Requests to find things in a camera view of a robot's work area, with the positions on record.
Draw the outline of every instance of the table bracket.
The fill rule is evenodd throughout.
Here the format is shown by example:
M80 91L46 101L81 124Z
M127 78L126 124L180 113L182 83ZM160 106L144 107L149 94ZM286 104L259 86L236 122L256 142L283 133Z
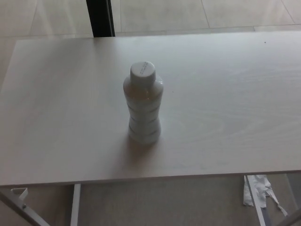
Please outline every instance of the table bracket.
M24 203L23 200L27 196L27 194L28 194L27 188L25 189L14 188L12 190L1 190L0 200L31 225L50 226L33 209L31 209Z

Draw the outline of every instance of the tile floor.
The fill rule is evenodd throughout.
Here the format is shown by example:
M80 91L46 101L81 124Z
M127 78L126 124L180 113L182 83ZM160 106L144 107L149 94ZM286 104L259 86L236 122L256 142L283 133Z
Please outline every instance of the tile floor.
M301 30L300 0L111 0L111 4L116 36ZM0 0L0 88L16 40L92 36L86 0ZM283 207L292 212L295 204L287 179L273 175L270 180ZM177 200L183 191L193 193ZM71 193L66 186L31 188L28 203L52 225L68 225L65 215ZM242 178L238 177L84 186L79 225L141 225L143 216L152 225L219 225L214 221L217 215L223 216L223 225L255 225L254 209L243 207L241 197ZM215 209L218 198L224 205ZM130 209L127 205L117 209L125 203L131 203ZM156 207L157 212L150 214L149 208ZM142 212L135 215L129 210ZM154 214L160 221L155 221ZM274 207L269 214L273 223L283 218ZM0 203L0 225L29 224Z

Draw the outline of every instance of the table leg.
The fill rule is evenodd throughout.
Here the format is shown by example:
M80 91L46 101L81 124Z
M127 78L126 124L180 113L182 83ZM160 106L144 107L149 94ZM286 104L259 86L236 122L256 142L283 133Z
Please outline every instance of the table leg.
M74 185L73 192L73 203L72 203L72 213L71 213L71 226L77 226L79 218L79 198L80 198L80 184Z
M12 191L0 191L0 200L33 226L50 226Z
M260 207L260 204L259 204L259 200L258 200L258 196L257 196L257 193L256 193L254 182L251 180L250 176L245 176L245 177L246 177L246 181L247 181L248 186L249 186L249 190L250 190L250 194L251 194L253 204L254 204L254 206L256 208L256 211L257 211L257 216L258 216L260 225L265 226L265 221L264 221L262 210L261 210L261 207Z

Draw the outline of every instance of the table top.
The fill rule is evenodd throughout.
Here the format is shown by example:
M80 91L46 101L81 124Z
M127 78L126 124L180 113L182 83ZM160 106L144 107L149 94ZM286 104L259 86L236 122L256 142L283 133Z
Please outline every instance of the table top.
M301 32L18 41L0 186L301 170ZM151 61L162 134L128 138L123 80Z

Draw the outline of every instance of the floor tile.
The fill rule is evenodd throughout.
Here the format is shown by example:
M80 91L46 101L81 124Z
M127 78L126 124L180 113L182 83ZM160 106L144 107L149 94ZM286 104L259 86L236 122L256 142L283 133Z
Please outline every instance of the floor tile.
M281 0L203 0L211 28L293 24Z
M166 31L166 34L204 34L204 33L227 33L227 32L254 32L253 27L227 27L227 28L207 28L195 30L173 30Z
M39 0L30 35L90 34L85 0Z
M282 0L289 14L296 24L301 24L301 1L300 0Z
M83 185L78 226L254 226L243 177L177 178Z
M166 35L166 31L159 31L159 32L118 32L118 33L115 33L115 35L116 35L116 37Z
M0 36L28 35L37 0L0 0Z
M120 0L111 0L115 32L121 32Z
M301 31L301 25L255 26L256 32Z
M122 32L207 27L200 0L121 0Z

